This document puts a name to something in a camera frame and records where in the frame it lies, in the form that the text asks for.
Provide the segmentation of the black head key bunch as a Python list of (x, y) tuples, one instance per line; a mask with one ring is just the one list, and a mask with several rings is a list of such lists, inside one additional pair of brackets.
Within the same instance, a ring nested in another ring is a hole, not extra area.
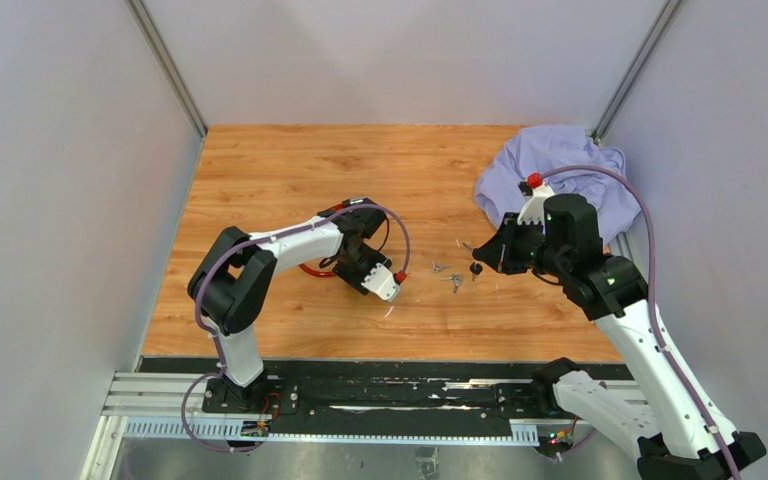
[(469, 257), (471, 261), (469, 266), (469, 271), (471, 273), (471, 281), (475, 282), (483, 272), (484, 267), (478, 260), (474, 258), (474, 248), (472, 247), (471, 244), (469, 244), (468, 242), (462, 242), (461, 246), (469, 253)]

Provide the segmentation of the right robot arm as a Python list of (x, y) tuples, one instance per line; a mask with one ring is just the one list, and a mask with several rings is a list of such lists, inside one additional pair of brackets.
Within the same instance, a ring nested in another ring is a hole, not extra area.
[(604, 252), (596, 209), (578, 194), (533, 197), (527, 205), (537, 217), (505, 214), (497, 232), (473, 249), (473, 260), (505, 275), (555, 277), (621, 354), (649, 405), (629, 404), (559, 358), (533, 374), (534, 408), (589, 423), (635, 462), (643, 479), (736, 479), (762, 459), (760, 437), (736, 428), (689, 371), (636, 265)]

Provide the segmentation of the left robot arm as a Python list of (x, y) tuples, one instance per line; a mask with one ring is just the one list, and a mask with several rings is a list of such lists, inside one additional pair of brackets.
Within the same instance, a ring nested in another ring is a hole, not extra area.
[(258, 411), (266, 400), (255, 321), (273, 278), (317, 259), (332, 263), (333, 273), (362, 295), (391, 302), (401, 275), (391, 260), (367, 241), (387, 220), (373, 202), (345, 202), (310, 220), (280, 230), (246, 233), (224, 229), (191, 277), (187, 293), (195, 303), (198, 325), (213, 339), (228, 400), (243, 413)]

